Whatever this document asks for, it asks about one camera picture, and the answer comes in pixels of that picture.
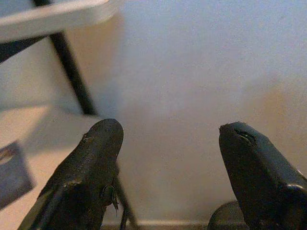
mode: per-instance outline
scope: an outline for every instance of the white wall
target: white wall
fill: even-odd
[[[218,147],[227,122],[263,132],[307,175],[306,11],[303,1],[128,1],[109,22],[68,31],[100,115],[124,126],[120,176],[139,219],[206,222],[234,199]],[[0,66],[1,107],[76,112],[49,44],[36,46]]]

